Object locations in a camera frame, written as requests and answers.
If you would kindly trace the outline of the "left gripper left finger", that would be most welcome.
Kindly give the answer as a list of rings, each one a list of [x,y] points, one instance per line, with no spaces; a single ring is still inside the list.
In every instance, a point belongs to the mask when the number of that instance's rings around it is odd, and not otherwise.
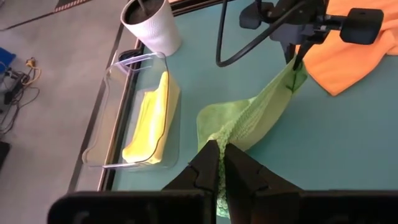
[[[162,190],[170,194],[162,224],[216,224],[220,149],[208,141],[181,173]]]

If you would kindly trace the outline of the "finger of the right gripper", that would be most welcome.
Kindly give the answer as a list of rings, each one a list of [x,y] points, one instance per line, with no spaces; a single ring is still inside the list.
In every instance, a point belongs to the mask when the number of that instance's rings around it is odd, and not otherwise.
[[[298,53],[295,56],[295,61],[294,61],[294,66],[293,66],[294,70],[299,68],[305,54],[312,48],[312,46],[313,46],[313,43],[309,42],[309,41],[306,41],[300,45],[300,47],[298,49]]]
[[[295,56],[295,48],[294,44],[284,44],[284,57],[285,62],[289,63]]]

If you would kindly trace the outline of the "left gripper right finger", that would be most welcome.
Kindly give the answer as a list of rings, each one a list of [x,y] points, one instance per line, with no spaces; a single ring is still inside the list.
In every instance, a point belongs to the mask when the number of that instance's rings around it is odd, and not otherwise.
[[[231,224],[297,224],[301,188],[228,144],[224,154]]]

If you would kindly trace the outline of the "orange microfiber towel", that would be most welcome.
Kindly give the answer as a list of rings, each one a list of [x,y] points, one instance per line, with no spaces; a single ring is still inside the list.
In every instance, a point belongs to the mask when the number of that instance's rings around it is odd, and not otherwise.
[[[332,96],[368,75],[385,55],[398,57],[398,0],[329,0],[327,13],[346,16],[354,7],[383,10],[375,43],[344,43],[337,31],[331,31],[323,44],[313,46],[303,58],[307,72]]]

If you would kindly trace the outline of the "green microfiber towel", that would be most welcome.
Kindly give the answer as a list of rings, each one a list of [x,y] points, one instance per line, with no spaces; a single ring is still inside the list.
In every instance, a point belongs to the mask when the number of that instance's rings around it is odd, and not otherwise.
[[[242,151],[247,151],[259,142],[275,125],[289,101],[308,77],[303,62],[293,69],[291,60],[258,95],[224,103],[210,104],[197,116],[198,150],[210,141],[218,143],[220,165],[218,192],[216,194],[216,214],[229,218],[226,201],[226,175],[224,162],[226,145],[231,143]]]

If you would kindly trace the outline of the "yellow microfiber towel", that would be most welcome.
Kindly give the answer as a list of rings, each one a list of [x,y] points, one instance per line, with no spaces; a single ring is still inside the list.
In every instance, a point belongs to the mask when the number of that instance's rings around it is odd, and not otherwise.
[[[144,93],[132,141],[122,151],[126,162],[161,162],[179,96],[180,88],[168,72],[162,73],[156,90]]]

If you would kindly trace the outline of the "green table mat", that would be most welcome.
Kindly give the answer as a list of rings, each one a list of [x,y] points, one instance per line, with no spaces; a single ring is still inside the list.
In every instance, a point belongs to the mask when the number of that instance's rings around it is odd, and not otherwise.
[[[198,150],[196,118],[206,105],[250,98],[285,66],[277,42],[265,40],[220,68],[215,47],[218,5],[177,16],[183,43],[167,59],[181,88],[177,163],[149,172],[118,170],[114,190],[158,190]],[[309,189],[398,189],[398,56],[332,97],[308,78],[250,155],[281,177]]]

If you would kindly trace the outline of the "clear plastic bin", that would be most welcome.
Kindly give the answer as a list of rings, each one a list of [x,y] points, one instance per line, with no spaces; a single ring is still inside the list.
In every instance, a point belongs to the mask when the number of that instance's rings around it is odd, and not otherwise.
[[[132,170],[156,170],[175,165],[180,143],[180,96],[161,162],[128,163],[122,158],[122,151],[132,141],[136,130],[144,93],[158,88],[163,72],[171,75],[162,53],[129,57],[106,70],[103,77],[105,91],[93,135],[82,155],[84,164],[104,169]]]

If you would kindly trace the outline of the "white plant pot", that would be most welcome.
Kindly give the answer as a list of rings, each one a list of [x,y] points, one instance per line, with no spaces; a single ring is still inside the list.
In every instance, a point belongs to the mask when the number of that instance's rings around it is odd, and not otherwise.
[[[120,20],[151,52],[171,56],[182,44],[169,0],[130,0]]]

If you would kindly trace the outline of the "striped hazard tape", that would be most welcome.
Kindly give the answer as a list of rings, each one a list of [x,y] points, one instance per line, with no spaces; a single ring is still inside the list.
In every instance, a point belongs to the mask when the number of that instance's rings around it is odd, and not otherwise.
[[[61,12],[67,9],[77,7],[84,3],[88,3],[92,0],[58,0],[57,5],[55,6],[54,12]]]

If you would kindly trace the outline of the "blue floor object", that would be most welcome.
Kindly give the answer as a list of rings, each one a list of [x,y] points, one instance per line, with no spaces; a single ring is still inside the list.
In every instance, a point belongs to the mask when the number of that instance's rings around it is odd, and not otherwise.
[[[0,47],[0,73],[4,73],[16,58],[16,54]]]

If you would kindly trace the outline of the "black aluminium table frame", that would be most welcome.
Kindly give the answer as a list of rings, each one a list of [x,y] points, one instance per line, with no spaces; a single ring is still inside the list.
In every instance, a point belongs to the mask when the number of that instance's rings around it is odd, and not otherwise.
[[[167,57],[180,90],[180,143],[174,166],[156,170],[103,169],[100,190],[159,190],[176,177],[198,150],[197,115],[206,105],[240,97],[239,67],[220,68],[215,47],[222,0],[179,0],[172,4],[183,38]]]

